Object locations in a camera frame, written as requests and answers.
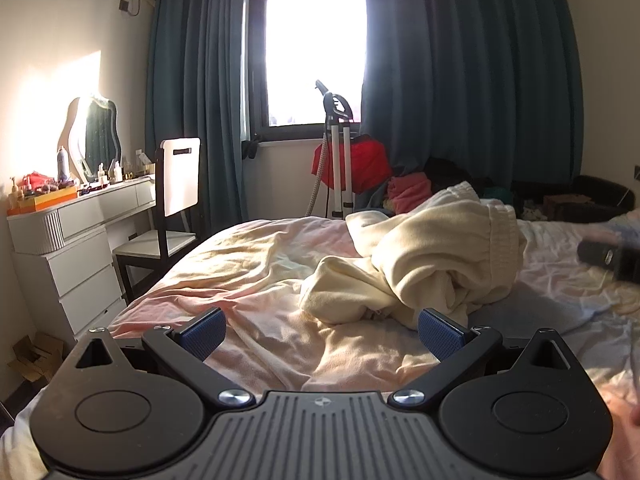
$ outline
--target metal screw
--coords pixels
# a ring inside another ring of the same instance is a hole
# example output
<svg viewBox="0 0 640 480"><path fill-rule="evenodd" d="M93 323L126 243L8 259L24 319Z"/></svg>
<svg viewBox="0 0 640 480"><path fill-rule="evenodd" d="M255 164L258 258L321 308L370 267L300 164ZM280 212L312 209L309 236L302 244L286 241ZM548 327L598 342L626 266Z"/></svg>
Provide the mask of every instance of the metal screw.
<svg viewBox="0 0 640 480"><path fill-rule="evenodd" d="M418 390L398 390L392 396L402 406L417 406L424 402L424 393Z"/></svg>
<svg viewBox="0 0 640 480"><path fill-rule="evenodd" d="M251 401L251 394L244 390L225 390L224 392L220 392L218 400L227 406L239 408Z"/></svg>

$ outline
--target red bag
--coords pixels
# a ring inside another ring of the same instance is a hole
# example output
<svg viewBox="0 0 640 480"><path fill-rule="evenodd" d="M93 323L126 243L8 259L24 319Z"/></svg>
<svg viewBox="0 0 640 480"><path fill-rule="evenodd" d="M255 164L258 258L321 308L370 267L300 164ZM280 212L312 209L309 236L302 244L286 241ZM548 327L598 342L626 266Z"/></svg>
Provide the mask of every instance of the red bag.
<svg viewBox="0 0 640 480"><path fill-rule="evenodd" d="M318 174L320 153L322 144L316 148L314 163L311 173ZM334 160L332 157L332 144L327 146L322 182L331 189L334 188ZM351 187L356 194L382 184L393 175L388 160L386 160L385 147L381 142L372 139L368 135L356 137L351 141ZM342 190L345 190L344 179L344 144L340 143L340 182Z"/></svg>

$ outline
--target white hoodie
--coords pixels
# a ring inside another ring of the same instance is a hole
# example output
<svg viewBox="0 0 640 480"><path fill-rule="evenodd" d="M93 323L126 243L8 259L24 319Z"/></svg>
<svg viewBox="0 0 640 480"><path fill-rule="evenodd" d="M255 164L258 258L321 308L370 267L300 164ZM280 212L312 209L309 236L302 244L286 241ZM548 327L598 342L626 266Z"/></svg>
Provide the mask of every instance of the white hoodie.
<svg viewBox="0 0 640 480"><path fill-rule="evenodd" d="M465 325L506 297L526 245L512 207L463 182L409 213L348 215L361 258L326 256L302 285L300 308L330 323L391 316L409 328L424 308Z"/></svg>

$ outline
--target chair seat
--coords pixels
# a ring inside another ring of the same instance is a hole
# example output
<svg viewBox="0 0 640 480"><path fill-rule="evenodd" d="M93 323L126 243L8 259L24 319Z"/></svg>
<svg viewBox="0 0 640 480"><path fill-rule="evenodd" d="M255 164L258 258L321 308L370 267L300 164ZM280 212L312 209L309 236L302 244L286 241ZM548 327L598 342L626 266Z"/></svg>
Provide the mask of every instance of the chair seat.
<svg viewBox="0 0 640 480"><path fill-rule="evenodd" d="M193 233L181 233L179 231L166 232L166 245L169 256L185 248L196 239ZM158 244L158 231L147 231L133 238L133 240L116 247L113 254L118 256L133 256L139 258L160 259L160 245Z"/></svg>

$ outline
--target white wall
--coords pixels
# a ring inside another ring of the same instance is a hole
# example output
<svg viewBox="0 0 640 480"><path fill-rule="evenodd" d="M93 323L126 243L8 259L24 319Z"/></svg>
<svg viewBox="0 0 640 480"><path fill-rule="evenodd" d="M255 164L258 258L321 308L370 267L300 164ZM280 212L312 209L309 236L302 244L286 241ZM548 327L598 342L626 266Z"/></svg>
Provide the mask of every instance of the white wall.
<svg viewBox="0 0 640 480"><path fill-rule="evenodd" d="M316 176L311 173L320 140L263 142L256 157L242 163L249 218L273 220L304 216ZM333 193L329 196L329 215ZM324 216L326 186L320 184L313 215Z"/></svg>
<svg viewBox="0 0 640 480"><path fill-rule="evenodd" d="M582 173L630 187L640 204L640 0L568 2L582 66Z"/></svg>
<svg viewBox="0 0 640 480"><path fill-rule="evenodd" d="M33 170L56 174L58 137L71 100L100 92L118 107L128 156L144 145L146 57L152 8L133 18L120 0L0 0L0 186ZM5 363L34 326L11 261L0 204L0 399L19 384Z"/></svg>

